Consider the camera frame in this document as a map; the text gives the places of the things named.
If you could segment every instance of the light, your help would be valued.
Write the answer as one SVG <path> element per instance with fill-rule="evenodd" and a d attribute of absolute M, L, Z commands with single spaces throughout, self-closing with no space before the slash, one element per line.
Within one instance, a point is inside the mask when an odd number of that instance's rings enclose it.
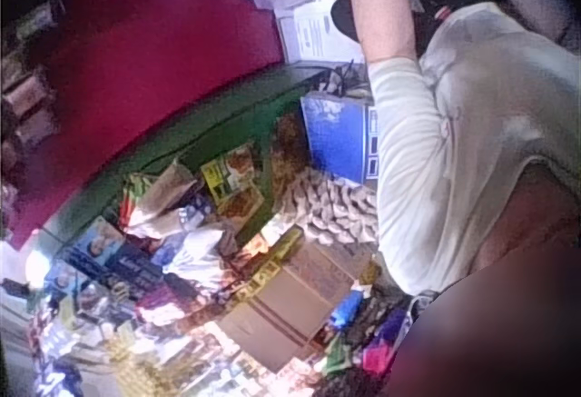
<path fill-rule="evenodd" d="M 50 269 L 49 259 L 42 252 L 33 249 L 26 258 L 25 266 L 26 281 L 30 283 L 31 288 L 42 288 L 44 278 Z"/>

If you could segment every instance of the brown box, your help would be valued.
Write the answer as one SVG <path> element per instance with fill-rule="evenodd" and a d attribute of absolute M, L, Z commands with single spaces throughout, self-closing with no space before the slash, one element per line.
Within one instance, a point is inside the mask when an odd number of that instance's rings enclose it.
<path fill-rule="evenodd" d="M 338 259 L 332 247 L 307 243 L 302 236 L 297 241 L 301 245 L 285 259 L 281 270 L 218 323 L 272 372 L 303 351 L 349 293 L 356 278 L 349 270 L 356 273 L 370 260 L 370 253 L 348 254 L 344 250 Z"/>

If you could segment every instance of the merchandise display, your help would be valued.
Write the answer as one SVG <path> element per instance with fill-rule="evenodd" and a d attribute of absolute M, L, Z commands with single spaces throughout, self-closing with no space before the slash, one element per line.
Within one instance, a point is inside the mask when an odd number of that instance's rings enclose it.
<path fill-rule="evenodd" d="M 281 215 L 321 244 L 376 243 L 376 206 L 370 189 L 307 168 L 284 194 Z"/>
<path fill-rule="evenodd" d="M 57 134 L 56 91 L 46 70 L 29 59 L 30 41 L 55 28 L 64 7 L 48 0 L 2 29 L 2 186 L 0 238 L 9 240 L 19 213 L 14 210 L 18 192 L 26 186 L 27 156 L 46 138 Z M 9 204 L 6 186 L 11 187 Z"/>
<path fill-rule="evenodd" d="M 249 141 L 199 170 L 178 157 L 127 176 L 35 295 L 34 350 L 57 362 L 45 388 L 82 380 L 65 360 L 140 397 L 311 395 L 326 356 L 323 374 L 384 372 L 377 353 L 395 343 L 381 325 L 403 297 L 372 287 L 375 193 L 308 160 L 297 108 L 270 147 Z M 271 221 L 252 224 L 267 204 Z"/>

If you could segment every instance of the person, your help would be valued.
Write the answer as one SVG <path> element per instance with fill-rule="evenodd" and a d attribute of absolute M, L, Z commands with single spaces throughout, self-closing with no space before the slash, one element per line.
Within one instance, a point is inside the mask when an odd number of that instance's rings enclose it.
<path fill-rule="evenodd" d="M 496 4 L 418 60 L 408 0 L 352 0 L 379 116 L 379 249 L 405 292 L 579 235 L 579 61 Z"/>

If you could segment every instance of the product packaging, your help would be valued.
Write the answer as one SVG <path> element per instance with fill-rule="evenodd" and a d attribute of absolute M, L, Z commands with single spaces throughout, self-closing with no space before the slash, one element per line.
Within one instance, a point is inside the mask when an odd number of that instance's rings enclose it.
<path fill-rule="evenodd" d="M 129 226 L 148 222 L 177 203 L 196 182 L 196 178 L 181 164 L 174 161 L 138 200 Z"/>

